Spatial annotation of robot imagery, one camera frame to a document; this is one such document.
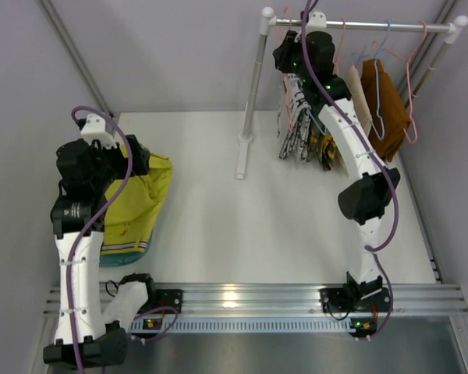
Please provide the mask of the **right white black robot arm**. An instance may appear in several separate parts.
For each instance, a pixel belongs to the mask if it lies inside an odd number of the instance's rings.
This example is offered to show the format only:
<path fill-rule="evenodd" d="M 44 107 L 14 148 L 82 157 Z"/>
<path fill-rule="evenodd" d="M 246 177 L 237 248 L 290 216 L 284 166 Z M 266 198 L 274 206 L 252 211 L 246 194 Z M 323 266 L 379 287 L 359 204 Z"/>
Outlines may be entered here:
<path fill-rule="evenodd" d="M 378 265 L 378 252 L 391 240 L 380 238 L 389 205 L 398 206 L 397 168 L 377 155 L 356 114 L 353 95 L 335 74 L 332 36 L 314 31 L 303 37 L 286 32 L 272 52 L 282 74 L 278 114 L 278 156 L 318 162 L 325 171 L 342 165 L 349 183 L 337 193 L 341 226 L 352 237 L 346 243 L 346 280 L 328 291 L 323 309 L 330 313 L 388 310 L 390 294 Z"/>

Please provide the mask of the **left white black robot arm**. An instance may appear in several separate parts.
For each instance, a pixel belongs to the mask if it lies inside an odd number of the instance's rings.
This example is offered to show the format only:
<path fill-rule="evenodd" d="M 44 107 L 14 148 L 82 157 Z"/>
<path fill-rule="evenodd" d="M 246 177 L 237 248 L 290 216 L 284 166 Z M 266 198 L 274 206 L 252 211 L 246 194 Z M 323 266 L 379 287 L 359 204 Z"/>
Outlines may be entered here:
<path fill-rule="evenodd" d="M 101 307 L 99 259 L 104 239 L 105 193 L 117 179 L 146 174 L 150 152 L 133 135 L 124 144 L 78 139 L 58 148 L 61 179 L 51 222 L 60 269 L 60 308 L 54 341 L 43 350 L 50 366 L 86 369 L 121 365 L 134 317 L 152 305 L 155 284 L 148 273 L 124 276 L 116 296 Z"/>

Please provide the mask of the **yellow-green trousers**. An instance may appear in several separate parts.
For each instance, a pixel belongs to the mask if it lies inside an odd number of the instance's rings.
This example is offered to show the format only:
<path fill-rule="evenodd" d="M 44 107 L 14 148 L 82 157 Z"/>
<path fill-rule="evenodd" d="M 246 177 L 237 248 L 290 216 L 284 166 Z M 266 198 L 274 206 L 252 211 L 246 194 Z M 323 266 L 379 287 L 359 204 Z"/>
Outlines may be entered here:
<path fill-rule="evenodd" d="M 150 245 L 172 181 L 173 166 L 169 158 L 152 153 L 149 167 L 147 174 L 131 177 L 107 209 L 102 261 L 120 257 L 128 263 L 140 258 Z"/>

